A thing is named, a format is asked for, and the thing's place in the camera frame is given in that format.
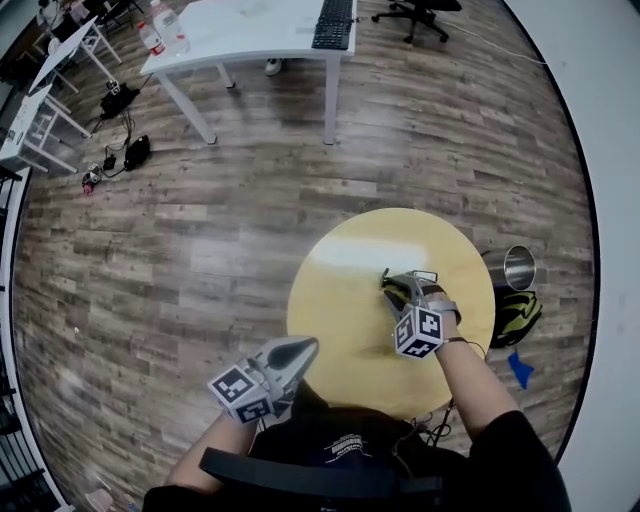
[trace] office chair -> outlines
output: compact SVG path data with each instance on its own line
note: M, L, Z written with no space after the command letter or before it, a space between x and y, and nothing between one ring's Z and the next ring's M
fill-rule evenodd
M413 4L413 9L405 3ZM411 30L409 35L404 38L405 43L411 43L413 41L413 33L416 30L416 24L418 22L424 23L427 27L435 30L440 34L440 41L446 43L449 39L449 34L438 27L434 20L436 15L433 11L460 11L462 6L457 0L406 0L403 2L392 2L389 8L392 11L400 9L401 12L381 12L371 17L371 21L378 23L380 18L408 18L411 20Z

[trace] hand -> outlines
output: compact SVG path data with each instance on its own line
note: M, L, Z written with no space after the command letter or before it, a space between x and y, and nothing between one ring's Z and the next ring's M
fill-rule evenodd
M427 302L431 301L449 301L451 300L445 292L436 292L425 295ZM456 325L456 314L453 311L445 311L442 315L442 337L445 340L460 336L458 326Z

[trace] water bottle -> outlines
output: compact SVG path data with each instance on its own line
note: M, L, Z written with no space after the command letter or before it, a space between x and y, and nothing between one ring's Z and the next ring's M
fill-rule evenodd
M183 55L189 51L189 40L185 35L178 15L160 0L151 0L153 26L162 37L167 49L174 55Z
M151 55L160 55L164 51L164 43L152 27L143 21L138 23L138 30L140 31L140 39L149 49Z

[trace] black shirt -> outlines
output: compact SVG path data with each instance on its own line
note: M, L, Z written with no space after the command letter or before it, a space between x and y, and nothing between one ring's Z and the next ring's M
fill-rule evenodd
M369 409L330 409L291 419L260 433L250 456L301 466L372 470L393 468L403 477L442 476L439 507L419 496L354 503L267 492L253 486L226 486L205 496L177 487L158 487L145 496L143 512L180 509L236 512L247 507L278 511L484 510L569 511L560 473L520 412L495 419L474 441L469 457L426 446L419 436L400 438L410 424ZM398 461L392 454L397 443Z

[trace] wooden floor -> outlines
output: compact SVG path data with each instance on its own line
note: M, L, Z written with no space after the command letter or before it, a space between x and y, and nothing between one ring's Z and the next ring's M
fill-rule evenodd
M360 1L358 14L386 10ZM509 50L534 56L497 0L439 15ZM141 503L216 417L205 387L217 371L285 332L289 289L327 231L361 212L417 208L460 228L478 250L521 243L539 263L544 316L519 346L535 367L519 389L506 358L491 366L552 453L573 410L593 299L584 180L560 102L541 66L479 39L406 21L358 25L343 66L337 141L322 144L324 70L264 62L182 76L218 143L203 145L152 78L131 109L134 136L153 154L132 173L82 195L80 175L34 171L18 240L14 315L28 410L68 499L97 477ZM103 61L130 86L145 50L135 31L112 37L124 60ZM93 126L103 76L84 62L68 74L79 97L58 96ZM124 138L117 121L76 148L82 169ZM119 156L117 167L122 163ZM442 445L468 449L457 416Z

